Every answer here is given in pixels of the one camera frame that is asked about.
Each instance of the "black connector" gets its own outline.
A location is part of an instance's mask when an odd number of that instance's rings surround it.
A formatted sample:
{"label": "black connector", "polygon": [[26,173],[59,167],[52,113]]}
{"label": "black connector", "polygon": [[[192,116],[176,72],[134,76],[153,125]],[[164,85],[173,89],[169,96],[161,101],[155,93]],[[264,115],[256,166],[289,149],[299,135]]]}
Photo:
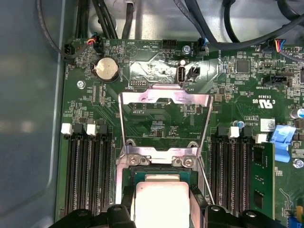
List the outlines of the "black connector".
{"label": "black connector", "polygon": [[303,67],[300,72],[300,83],[304,83],[304,68]]}
{"label": "black connector", "polygon": [[105,53],[104,42],[100,36],[96,36],[96,42],[93,44],[93,48],[99,55],[103,55]]}
{"label": "black connector", "polygon": [[102,124],[99,126],[99,133],[101,135],[107,136],[108,135],[108,125]]}
{"label": "black connector", "polygon": [[[73,47],[73,45],[71,44],[65,44],[64,46],[64,52],[67,55],[73,55],[75,54],[75,48]],[[64,58],[64,61],[70,65],[74,65],[75,64],[75,59],[74,58]]]}
{"label": "black connector", "polygon": [[162,40],[162,49],[176,49],[177,40],[175,39],[163,39]]}
{"label": "black connector", "polygon": [[273,52],[275,48],[276,48],[276,44],[273,39],[269,39],[264,44],[261,44],[262,52]]}
{"label": "black connector", "polygon": [[191,67],[191,69],[189,70],[188,78],[196,78],[199,75],[200,75],[200,67],[194,66]]}
{"label": "black connector", "polygon": [[271,76],[268,75],[262,79],[263,86],[287,86],[288,80],[286,76]]}
{"label": "black connector", "polygon": [[74,134],[83,134],[85,132],[84,126],[80,123],[74,125]]}
{"label": "black connector", "polygon": [[206,54],[205,40],[199,38],[195,46],[195,55],[197,57],[203,57],[205,54]]}

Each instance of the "cpu socket lever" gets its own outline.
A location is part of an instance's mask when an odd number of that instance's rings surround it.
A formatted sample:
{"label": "cpu socket lever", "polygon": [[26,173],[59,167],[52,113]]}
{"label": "cpu socket lever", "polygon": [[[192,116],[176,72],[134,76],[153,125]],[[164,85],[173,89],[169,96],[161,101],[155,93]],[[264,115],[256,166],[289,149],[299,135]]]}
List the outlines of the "cpu socket lever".
{"label": "cpu socket lever", "polygon": [[[123,105],[129,103],[156,103],[160,98],[169,98],[175,104],[201,105],[206,110],[205,122],[202,125],[198,146],[186,148],[170,148],[158,151],[153,146],[135,146],[126,143],[126,128],[124,122]],[[122,128],[123,148],[116,161],[116,203],[122,199],[123,169],[129,166],[148,166],[152,164],[171,164],[173,167],[191,168],[194,171],[203,169],[201,150],[205,139],[208,121],[211,114],[213,97],[207,94],[188,94],[180,85],[154,84],[143,93],[122,92],[118,95],[119,112]],[[199,181],[199,188],[203,188],[203,181]]]}

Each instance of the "mounting hole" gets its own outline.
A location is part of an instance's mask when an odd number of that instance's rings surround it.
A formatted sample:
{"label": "mounting hole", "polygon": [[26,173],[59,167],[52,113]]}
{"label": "mounting hole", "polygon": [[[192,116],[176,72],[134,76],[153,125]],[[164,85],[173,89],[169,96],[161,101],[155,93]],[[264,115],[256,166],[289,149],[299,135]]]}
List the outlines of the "mounting hole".
{"label": "mounting hole", "polygon": [[127,146],[136,146],[134,139],[127,139],[126,143]]}

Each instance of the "green circuit board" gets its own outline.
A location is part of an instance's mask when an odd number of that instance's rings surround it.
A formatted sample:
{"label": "green circuit board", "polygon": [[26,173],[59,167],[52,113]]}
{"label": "green circuit board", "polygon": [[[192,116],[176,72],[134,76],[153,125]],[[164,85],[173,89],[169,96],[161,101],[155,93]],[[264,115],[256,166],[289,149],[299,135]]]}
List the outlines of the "green circuit board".
{"label": "green circuit board", "polygon": [[[71,46],[79,49],[84,43],[84,40],[76,39],[71,41]],[[92,74],[91,64],[100,58],[93,47],[76,58],[75,64],[66,65],[62,123],[80,123],[84,129],[87,124],[96,124],[97,130],[100,125],[108,126],[110,144],[107,145],[107,166],[110,172],[106,177],[107,203],[114,203],[115,160],[123,144],[118,94],[125,91],[143,92],[155,83],[174,84],[176,65],[181,59],[187,62],[187,73],[199,69],[199,72],[195,71],[195,77],[189,77],[183,84],[187,93],[210,94],[214,98],[202,151],[208,175],[211,137],[218,126],[229,128],[234,121],[243,121],[246,127],[252,129],[254,136],[259,133],[270,136],[277,124],[294,126],[295,121],[290,117],[290,110],[303,106],[303,66],[278,54],[263,53],[260,46],[241,51],[218,51],[210,47],[206,49],[204,56],[198,56],[194,41],[177,41],[174,49],[163,48],[162,45],[161,40],[105,40],[104,56],[115,59],[120,70],[118,79],[108,84],[102,83]],[[191,52],[184,54],[183,46],[189,46]],[[304,57],[302,47],[286,46],[284,51]],[[262,79],[268,75],[284,75],[287,82],[284,85],[265,86]],[[85,87],[79,89],[78,81],[83,81]],[[205,124],[205,112],[200,106],[177,105],[169,99],[158,100],[156,104],[129,104],[123,109],[126,139],[132,139],[136,145],[153,146],[157,150],[187,147],[189,142],[198,142],[201,128]],[[270,212],[268,216],[284,225],[287,225],[287,217],[294,214],[295,207],[302,203],[304,196],[304,168],[296,169],[293,166],[293,159],[304,158],[304,145],[301,142],[304,140],[303,129],[299,128],[298,133],[299,141],[294,141],[290,146],[292,159],[289,163],[268,161],[267,168],[273,172],[267,178],[273,177],[274,186],[267,182],[261,187],[264,195],[275,199],[271,205],[265,205],[266,208],[271,207],[268,210],[275,211],[275,214]],[[57,220],[66,213],[70,147],[69,141],[62,136]],[[268,155],[270,160],[274,159],[272,152]]]}

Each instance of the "blue tab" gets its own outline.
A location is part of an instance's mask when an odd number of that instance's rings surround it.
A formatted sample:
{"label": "blue tab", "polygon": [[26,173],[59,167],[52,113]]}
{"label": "blue tab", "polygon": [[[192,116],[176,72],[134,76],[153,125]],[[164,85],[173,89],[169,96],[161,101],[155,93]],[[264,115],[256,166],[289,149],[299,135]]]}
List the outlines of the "blue tab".
{"label": "blue tab", "polygon": [[288,228],[302,228],[302,223],[298,222],[295,217],[288,217]]}
{"label": "blue tab", "polygon": [[285,125],[277,125],[270,142],[275,145],[275,160],[278,162],[289,162],[288,145],[291,144],[296,128]]}

